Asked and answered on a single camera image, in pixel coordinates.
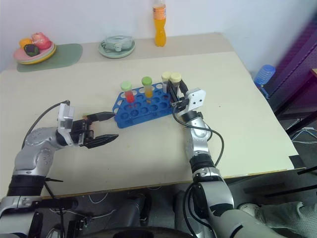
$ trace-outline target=yellow plate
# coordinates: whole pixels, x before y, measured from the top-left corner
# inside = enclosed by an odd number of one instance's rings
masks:
[[[51,53],[49,53],[47,56],[45,56],[45,57],[43,57],[43,58],[41,58],[39,60],[32,61],[32,62],[27,62],[27,63],[24,63],[24,62],[18,62],[18,63],[20,63],[20,64],[36,64],[36,63],[40,63],[40,62],[43,62],[43,61],[47,60],[49,57],[51,57],[55,53],[55,51],[56,51],[56,45],[55,45],[55,47],[54,47],[54,49],[52,50]]]

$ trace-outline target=test tube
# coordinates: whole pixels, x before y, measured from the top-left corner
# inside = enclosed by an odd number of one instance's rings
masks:
[[[134,96],[132,92],[132,85],[129,81],[125,81],[121,83],[121,89],[124,92],[125,98],[127,102],[133,103],[134,102]]]
[[[182,80],[182,75],[180,73],[177,73],[177,72],[172,73],[170,75],[169,80],[173,84],[174,88],[176,89],[175,91],[178,94],[179,83]]]
[[[163,92],[164,93],[167,93],[167,83],[169,81],[170,74],[171,74],[171,72],[168,72],[168,71],[162,73],[162,84],[163,84]]]
[[[148,76],[143,77],[142,78],[142,84],[143,84],[143,87],[144,87],[145,96],[147,98],[153,97],[152,78],[148,77]]]

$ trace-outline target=red liquid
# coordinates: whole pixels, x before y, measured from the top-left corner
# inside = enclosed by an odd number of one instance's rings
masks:
[[[134,102],[134,96],[132,91],[126,91],[124,92],[125,98],[127,99],[127,102],[133,103]]]

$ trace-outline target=white wall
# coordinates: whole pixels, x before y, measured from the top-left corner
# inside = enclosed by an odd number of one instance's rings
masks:
[[[1,0],[0,69],[21,38],[44,32],[57,44],[124,33],[151,38],[152,0]],[[222,32],[248,70],[276,65],[312,14],[316,0],[166,0],[167,36]]]

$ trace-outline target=test tube rack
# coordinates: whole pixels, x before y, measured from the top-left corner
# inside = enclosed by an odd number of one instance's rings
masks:
[[[132,89],[133,103],[127,102],[124,92],[118,95],[112,111],[116,113],[114,120],[119,128],[126,128],[172,114],[170,95],[163,92],[162,84],[153,84],[152,90],[153,97],[146,98],[143,87]]]

